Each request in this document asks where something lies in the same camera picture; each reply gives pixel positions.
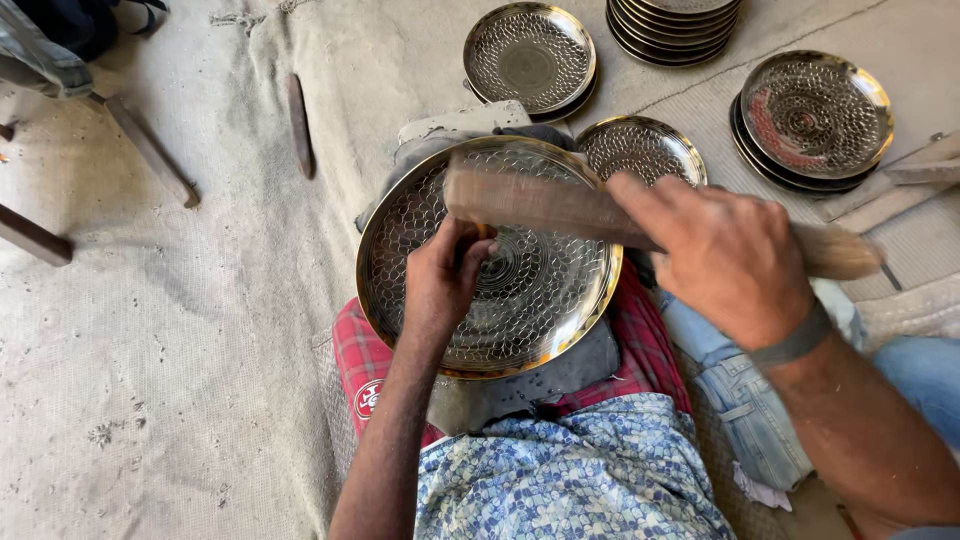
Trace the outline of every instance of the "human hand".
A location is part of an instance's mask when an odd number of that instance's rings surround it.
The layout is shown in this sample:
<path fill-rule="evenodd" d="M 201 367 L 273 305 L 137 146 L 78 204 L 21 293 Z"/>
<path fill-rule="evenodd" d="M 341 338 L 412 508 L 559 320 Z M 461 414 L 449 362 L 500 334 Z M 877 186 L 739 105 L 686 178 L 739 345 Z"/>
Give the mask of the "human hand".
<path fill-rule="evenodd" d="M 747 351 L 780 342 L 805 319 L 813 291 L 779 203 L 670 175 L 647 188 L 629 172 L 607 180 L 613 199 L 662 246 L 658 284 Z"/>
<path fill-rule="evenodd" d="M 496 251 L 496 229 L 448 215 L 407 258 L 402 336 L 446 347 L 470 309 L 480 264 Z"/>

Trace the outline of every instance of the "wooden hammer handle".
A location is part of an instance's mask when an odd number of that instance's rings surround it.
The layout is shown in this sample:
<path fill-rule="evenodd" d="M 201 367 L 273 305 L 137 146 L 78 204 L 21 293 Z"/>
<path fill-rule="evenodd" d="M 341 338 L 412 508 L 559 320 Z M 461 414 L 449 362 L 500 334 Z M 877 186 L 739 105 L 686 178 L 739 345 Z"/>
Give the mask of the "wooden hammer handle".
<path fill-rule="evenodd" d="M 517 223 L 534 231 L 573 234 L 665 253 L 610 193 L 585 185 L 547 183 L 520 175 L 451 166 L 445 201 L 450 213 L 475 223 Z M 793 224 L 808 276 L 857 280 L 879 271 L 882 253 L 858 234 Z"/>

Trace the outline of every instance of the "red plaid cloth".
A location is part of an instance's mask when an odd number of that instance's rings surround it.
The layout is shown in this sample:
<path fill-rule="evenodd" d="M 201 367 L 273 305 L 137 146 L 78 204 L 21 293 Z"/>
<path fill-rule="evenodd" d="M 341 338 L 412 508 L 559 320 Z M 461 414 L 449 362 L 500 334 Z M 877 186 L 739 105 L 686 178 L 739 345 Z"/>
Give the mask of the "red plaid cloth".
<path fill-rule="evenodd" d="M 628 260 L 623 261 L 607 316 L 619 345 L 620 368 L 609 379 L 566 394 L 555 405 L 542 405 L 541 409 L 551 416 L 563 416 L 617 396 L 658 392 L 673 398 L 677 410 L 690 413 L 690 399 L 677 370 L 670 337 Z M 394 354 L 376 336 L 356 298 L 347 302 L 333 323 L 333 346 L 350 418 L 359 435 L 370 421 Z M 426 446 L 443 436 L 428 423 L 420 443 Z"/>

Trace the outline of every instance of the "printed logo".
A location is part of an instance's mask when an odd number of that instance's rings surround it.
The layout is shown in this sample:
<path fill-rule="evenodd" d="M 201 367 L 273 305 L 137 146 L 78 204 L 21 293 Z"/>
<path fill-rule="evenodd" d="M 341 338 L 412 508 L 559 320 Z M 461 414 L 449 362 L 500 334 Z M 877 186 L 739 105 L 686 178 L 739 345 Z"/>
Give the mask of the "printed logo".
<path fill-rule="evenodd" d="M 383 379 L 377 379 L 364 384 L 357 391 L 357 395 L 353 397 L 353 410 L 357 411 L 357 416 L 364 420 L 371 417 L 382 387 Z"/>

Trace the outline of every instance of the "blue floral shirt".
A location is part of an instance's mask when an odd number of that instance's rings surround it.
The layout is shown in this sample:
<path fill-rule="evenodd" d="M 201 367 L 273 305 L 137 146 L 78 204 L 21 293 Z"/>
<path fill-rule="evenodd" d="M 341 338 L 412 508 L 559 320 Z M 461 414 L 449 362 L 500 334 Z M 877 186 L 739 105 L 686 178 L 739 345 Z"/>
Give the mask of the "blue floral shirt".
<path fill-rule="evenodd" d="M 693 423 L 654 393 L 505 419 L 420 453 L 420 538 L 734 538 Z"/>

